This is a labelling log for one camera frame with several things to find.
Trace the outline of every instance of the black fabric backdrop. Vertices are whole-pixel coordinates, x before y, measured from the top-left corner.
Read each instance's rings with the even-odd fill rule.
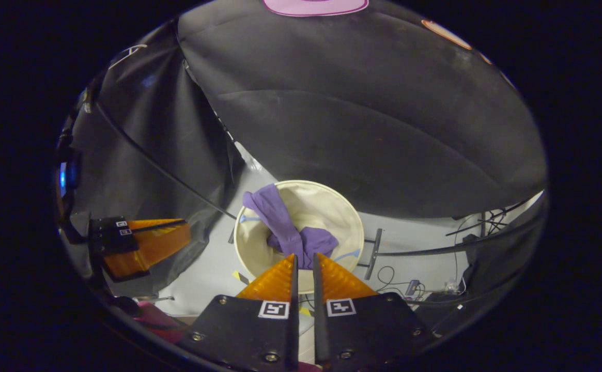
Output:
[[[175,21],[170,21],[134,43],[147,47],[107,72],[100,101],[157,162],[200,195],[225,207],[244,162],[241,156],[233,157],[238,151],[202,91],[188,77],[175,32]],[[203,252],[220,214],[152,167],[96,109],[90,114],[81,111],[73,135],[72,146],[83,153],[74,210],[91,211],[93,219],[118,215],[128,220],[183,218],[190,224],[191,242],[152,266],[149,276],[123,283],[112,283],[105,276],[116,295],[157,294]]]
[[[300,18],[216,0],[183,14],[178,33],[211,106],[277,179],[317,181],[393,217],[532,197],[546,161],[521,96],[422,19],[384,0]]]

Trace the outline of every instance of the wire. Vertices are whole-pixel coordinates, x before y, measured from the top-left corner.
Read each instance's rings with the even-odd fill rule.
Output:
[[[515,205],[513,205],[513,206],[512,206],[512,207],[510,207],[509,209],[502,209],[502,212],[501,212],[501,213],[499,213],[499,214],[494,214],[492,217],[490,217],[489,219],[486,219],[485,221],[480,221],[480,222],[478,222],[478,223],[474,224],[473,226],[469,226],[469,227],[467,227],[467,228],[464,228],[463,230],[459,230],[459,229],[458,229],[457,231],[453,231],[452,233],[446,234],[445,236],[455,235],[456,233],[459,233],[459,232],[461,233],[462,231],[466,231],[466,230],[472,229],[472,228],[474,228],[474,227],[476,227],[476,226],[480,226],[481,224],[485,224],[485,223],[487,223],[487,222],[490,222],[490,221],[492,221],[493,219],[496,219],[496,217],[498,217],[498,216],[500,216],[500,215],[502,215],[502,214],[506,214],[507,212],[511,212],[512,210],[514,210],[514,209],[517,209],[517,208],[521,207],[522,205],[524,205],[524,204],[525,204],[526,202],[528,202],[528,201],[529,201],[529,199],[526,199],[526,200],[524,200],[524,201],[522,201],[522,202],[520,202],[520,203],[518,203],[518,204],[515,204]]]
[[[466,297],[465,299],[456,299],[456,300],[442,301],[442,302],[440,302],[440,301],[431,301],[431,302],[410,301],[410,300],[406,300],[406,301],[407,301],[407,304],[418,304],[418,305],[422,305],[422,306],[431,306],[431,307],[447,307],[447,306],[465,304],[466,302],[471,302],[471,301],[475,301],[477,299],[481,299],[481,298],[483,298],[487,295],[490,295],[490,294],[496,292],[497,290],[501,289],[505,285],[509,284],[511,281],[515,280],[518,276],[520,276],[523,273],[523,271],[527,268],[527,266],[528,266],[528,264],[525,264],[524,266],[522,266],[522,268],[516,269],[507,278],[505,278],[504,280],[501,280],[498,284],[494,285],[489,290],[486,290],[485,292],[482,292],[481,294],[478,294],[476,296]]]
[[[311,301],[314,301],[315,299],[313,298],[312,300],[310,298],[308,298],[307,294],[305,295],[305,300],[307,301],[308,306],[310,306],[312,308],[312,311],[315,311],[315,307],[312,306]]]
[[[459,227],[457,228],[457,230],[461,229],[462,226],[464,226],[464,223],[466,223],[466,221],[470,220],[471,217],[475,216],[475,214],[471,214],[467,219],[465,219],[464,221],[461,222],[461,224],[459,225]],[[454,245],[457,245],[457,234],[455,234],[455,243]],[[454,252],[455,254],[455,280],[457,280],[457,275],[459,275],[459,264],[457,263],[457,252]]]
[[[180,184],[181,186],[183,186],[183,188],[185,188],[186,190],[190,191],[190,193],[192,193],[193,195],[195,195],[195,197],[197,197],[200,200],[204,201],[205,203],[207,203],[208,205],[210,205],[212,208],[214,208],[218,212],[224,214],[225,216],[230,217],[233,220],[237,219],[236,216],[230,214],[229,212],[227,212],[227,210],[222,209],[221,207],[218,207],[218,205],[213,204],[210,200],[208,200],[207,198],[205,198],[202,195],[200,195],[199,192],[195,191],[195,189],[193,189],[191,186],[189,186],[188,184],[186,184],[185,182],[183,182],[181,179],[179,179],[179,177],[175,176],[174,174],[172,174],[171,172],[169,172],[168,170],[166,170],[164,167],[162,167],[156,160],[154,160],[154,158],[151,157],[151,155],[149,155],[147,153],[147,151],[144,148],[142,148],[142,146],[138,145],[137,142],[134,141],[124,131],[124,129],[122,129],[121,127],[119,127],[119,125],[117,125],[115,123],[115,121],[107,113],[107,110],[105,110],[105,108],[103,107],[103,104],[100,101],[96,101],[96,108],[98,109],[98,112],[104,117],[105,121],[107,121],[107,123],[109,123],[110,127],[112,127],[112,129],[115,130],[115,132],[117,132],[117,134],[119,134],[119,136],[121,136],[123,139],[125,139],[125,141],[128,142],[128,144],[131,145],[132,148],[134,148],[135,150],[137,150],[140,153],[140,155],[142,155],[145,158],[145,160],[147,160],[147,162],[149,162],[151,165],[153,165],[154,168],[158,169],[159,172],[161,172],[164,176],[166,176],[169,179],[171,179],[171,180],[175,181],[176,183]]]
[[[420,301],[421,299],[423,299],[423,296],[427,293],[427,291],[426,291],[427,288],[424,286],[423,283],[418,283],[418,285],[422,285],[423,289],[421,289],[421,294],[419,294],[418,296],[416,296],[415,301]]]
[[[464,292],[466,292],[466,280],[464,279],[464,276],[461,276],[461,281],[464,282],[464,290],[462,290],[462,292],[459,292],[459,296],[461,296],[462,294],[464,294]]]
[[[390,281],[383,281],[381,280],[381,271],[385,268],[390,268],[391,270],[393,270],[393,275],[391,275],[390,277]],[[410,281],[404,282],[404,283],[393,283],[393,278],[395,277],[395,269],[393,269],[392,266],[383,266],[381,269],[379,269],[379,271],[377,271],[377,279],[382,282],[383,284],[385,284],[383,287],[379,288],[376,290],[376,292],[379,292],[382,289],[385,289],[386,287],[388,287],[389,285],[400,285],[400,284],[409,284],[411,283]]]
[[[147,227],[142,227],[142,228],[136,228],[131,230],[131,233],[141,233],[143,231],[151,231],[151,230],[158,230],[159,228],[165,228],[165,227],[170,227],[170,226],[176,226],[176,225],[180,225],[180,224],[185,224],[186,220],[178,220],[178,221],[172,221],[172,222],[166,222],[164,224],[157,224],[154,226],[147,226]]]
[[[399,292],[399,294],[402,296],[402,298],[408,297],[406,294],[402,293],[402,291],[399,288],[390,287],[390,288],[386,288],[385,290],[390,290],[390,289],[397,290],[397,292]]]
[[[532,229],[534,229],[541,221],[544,221],[546,217],[546,213],[543,212],[541,214],[537,214],[530,218],[528,221],[516,226],[514,230],[507,230],[498,233],[496,236],[485,236],[483,238],[478,238],[475,242],[466,242],[460,243],[459,245],[451,245],[450,247],[443,248],[435,248],[432,250],[419,250],[419,251],[407,251],[407,252],[379,252],[377,253],[377,257],[386,256],[386,257],[411,257],[411,256],[430,256],[435,254],[449,254],[452,252],[464,252],[468,249],[478,250],[481,242],[486,240],[499,240],[501,236],[511,236],[511,235],[522,235],[528,233]]]
[[[506,214],[503,214],[501,216],[501,219],[499,219],[497,222],[490,222],[490,224],[492,224],[492,226],[494,226],[498,231],[501,231],[501,228],[499,227],[499,224],[501,224],[501,222],[503,221],[503,219],[505,218]]]

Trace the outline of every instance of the round laundry basket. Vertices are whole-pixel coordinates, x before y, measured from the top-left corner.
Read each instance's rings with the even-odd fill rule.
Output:
[[[314,227],[329,231],[338,240],[331,258],[335,260],[347,255],[338,259],[337,263],[352,271],[363,252],[365,235],[363,222],[351,203],[337,191],[316,182],[282,181],[276,183],[275,187],[296,229],[300,231],[305,227]],[[253,210],[242,207],[234,228],[237,255],[246,270],[258,277],[284,259],[284,255],[266,244],[266,238],[271,235],[268,226],[262,221],[246,220],[239,223],[241,215],[249,218],[258,216]],[[310,294],[314,290],[312,270],[299,269],[299,294]]]

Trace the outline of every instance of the pink sticker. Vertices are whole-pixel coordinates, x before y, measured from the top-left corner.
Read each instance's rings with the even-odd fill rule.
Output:
[[[365,9],[369,0],[263,0],[268,10],[290,17],[338,15]]]

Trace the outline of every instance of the black cable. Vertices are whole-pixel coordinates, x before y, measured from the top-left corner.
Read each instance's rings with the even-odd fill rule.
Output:
[[[524,201],[522,201],[522,202],[520,202],[520,203],[518,203],[518,204],[516,204],[516,205],[513,205],[513,207],[510,207],[510,209],[502,209],[503,211],[502,211],[501,213],[499,213],[499,214],[495,214],[494,216],[490,217],[489,219],[486,219],[485,221],[480,221],[480,222],[478,222],[478,223],[474,224],[473,226],[469,226],[469,227],[467,227],[467,228],[464,228],[463,230],[457,230],[457,231],[453,231],[452,233],[446,234],[445,236],[455,235],[455,234],[457,234],[457,233],[459,233],[459,232],[461,233],[462,231],[470,230],[470,229],[472,229],[472,228],[474,228],[474,227],[476,227],[476,226],[480,226],[481,224],[484,224],[484,223],[486,223],[486,222],[490,222],[490,221],[492,221],[492,219],[496,219],[498,216],[500,216],[500,215],[502,215],[502,214],[506,214],[507,212],[510,212],[510,211],[512,211],[512,210],[514,210],[514,209],[517,209],[517,208],[521,207],[521,206],[522,206],[523,204],[525,204],[525,203],[526,203],[528,200],[529,200],[529,199],[526,199],[526,200],[524,200]]]
[[[496,224],[496,226],[499,226],[499,225],[501,225],[501,226],[508,226],[509,225],[509,224],[506,224],[506,223],[503,223],[503,222],[489,222],[489,223],[490,224]]]
[[[229,175],[232,178],[232,185],[236,186],[237,183],[234,181],[234,171],[233,171],[234,165],[233,165],[233,161],[232,161],[232,157],[234,154],[232,153],[232,147],[231,147],[231,146],[233,146],[233,143],[230,141],[226,141],[226,142],[227,142],[227,163],[229,166]]]
[[[457,280],[457,275],[459,274],[459,264],[457,263],[457,252],[454,252],[455,254],[455,280]]]
[[[402,291],[399,288],[390,287],[390,288],[386,288],[384,290],[389,290],[389,289],[397,290],[397,292],[399,292],[399,294],[402,296],[402,298],[405,298],[407,296],[406,294],[402,293]]]
[[[305,295],[305,300],[307,301],[307,304],[308,304],[308,306],[310,306],[310,307],[312,308],[312,311],[315,311],[315,307],[314,307],[314,306],[312,306],[312,303],[311,303],[311,301],[314,301],[315,299],[312,299],[312,300],[311,300],[311,299],[310,299],[310,298],[307,296],[307,294],[306,294],[306,295]]]
[[[492,224],[494,224],[494,226],[496,226],[496,229],[498,231],[502,231],[502,229],[499,227],[499,224],[501,224],[501,222],[503,221],[503,219],[505,218],[505,214],[501,216],[501,219],[499,219],[497,222],[492,222]]]
[[[426,290],[426,289],[427,289],[427,287],[425,287],[423,283],[418,283],[418,285],[419,285],[419,286],[421,286],[421,285],[422,285],[422,286],[423,286],[423,289],[421,289],[421,290],[420,290],[420,291],[421,291],[421,294],[419,294],[418,296],[416,296],[416,299],[415,299],[415,301],[420,301],[420,300],[423,298],[423,296],[424,296],[424,295],[427,293],[427,290]]]
[[[509,235],[522,235],[535,228],[535,226],[544,220],[545,214],[537,214],[528,221],[516,226],[516,228],[507,231],[502,231],[495,236],[485,236],[484,238],[478,238],[473,242],[460,243],[459,245],[451,245],[450,247],[435,248],[431,250],[419,250],[419,251],[407,251],[407,252],[379,252],[377,257],[410,257],[410,256],[430,256],[435,254],[449,254],[452,252],[464,252],[470,248],[478,249],[478,246],[487,240],[500,240],[504,236]]]
[[[383,281],[381,280],[381,270],[385,269],[385,268],[390,268],[391,270],[393,270],[393,275],[391,275],[390,277],[390,281]],[[395,278],[395,269],[393,269],[392,266],[383,266],[381,269],[379,269],[379,271],[377,271],[377,279],[382,282],[383,284],[385,284],[383,287],[379,288],[376,290],[376,292],[379,292],[382,289],[385,289],[386,287],[388,287],[389,285],[400,285],[400,284],[409,284],[411,283],[410,281],[404,282],[404,283],[393,283],[393,278]]]
[[[461,222],[461,224],[459,224],[459,227],[457,228],[457,230],[459,230],[462,226],[464,226],[464,224],[466,224],[466,222],[468,220],[471,219],[471,217],[475,216],[475,214],[472,214],[471,216],[469,216],[467,219],[465,219],[464,221]],[[457,245],[457,234],[455,234],[455,243],[454,245]]]
[[[407,304],[417,304],[417,305],[421,305],[421,306],[431,306],[431,307],[448,307],[448,306],[454,306],[454,305],[459,305],[459,304],[465,304],[466,302],[475,301],[477,299],[481,299],[487,295],[490,295],[493,292],[496,292],[497,290],[501,289],[504,285],[509,284],[509,282],[515,280],[519,275],[521,275],[523,273],[523,271],[526,269],[527,265],[528,264],[525,264],[524,266],[522,266],[522,268],[516,269],[507,278],[505,278],[504,280],[501,280],[501,282],[499,282],[499,284],[494,285],[489,290],[486,290],[485,292],[482,292],[481,294],[478,294],[476,296],[466,297],[463,299],[456,299],[456,300],[451,300],[451,301],[442,301],[442,302],[411,301],[411,300],[405,300],[405,301],[407,302]]]
[[[153,165],[154,168],[158,169],[159,172],[161,172],[169,179],[171,179],[171,180],[175,181],[176,183],[180,184],[181,186],[183,186],[183,188],[190,191],[190,193],[195,195],[195,197],[204,201],[205,203],[210,205],[212,208],[214,208],[218,212],[220,212],[220,213],[224,214],[225,216],[228,216],[234,220],[237,219],[236,216],[230,214],[229,212],[227,212],[227,210],[224,210],[221,207],[218,207],[218,205],[213,204],[210,200],[208,200],[207,198],[205,198],[202,195],[200,195],[199,193],[197,193],[197,191],[195,191],[195,189],[193,189],[191,186],[189,186],[188,184],[183,182],[181,179],[179,179],[174,174],[172,174],[171,172],[166,170],[164,167],[162,167],[156,160],[154,160],[154,158],[151,157],[151,155],[149,155],[147,153],[147,151],[144,148],[142,148],[140,145],[138,145],[137,142],[134,141],[124,131],[124,129],[122,129],[121,127],[119,127],[119,125],[117,125],[115,123],[115,121],[107,113],[107,110],[105,110],[105,108],[103,107],[103,104],[100,101],[96,101],[96,108],[98,109],[98,112],[104,117],[105,121],[107,121],[107,123],[109,123],[110,127],[112,127],[112,129],[115,130],[115,132],[117,132],[117,134],[119,134],[119,136],[121,136],[123,139],[125,139],[125,141],[128,142],[129,145],[131,145],[131,147],[133,147],[135,150],[137,150],[140,153],[140,155],[142,155],[145,158],[145,160],[147,160],[147,162],[149,162],[151,165]]]
[[[491,235],[491,232],[494,231],[494,227],[496,226],[492,222],[496,222],[496,221],[493,221],[493,219],[492,219],[492,221],[489,221],[489,230],[487,231],[487,235]]]
[[[135,229],[131,230],[131,233],[135,234],[135,233],[141,233],[143,231],[158,230],[159,228],[166,228],[166,227],[176,226],[176,225],[185,224],[185,223],[186,223],[186,220],[166,222],[164,224],[157,224],[157,225],[152,225],[152,226],[147,226],[147,227],[135,228]]]

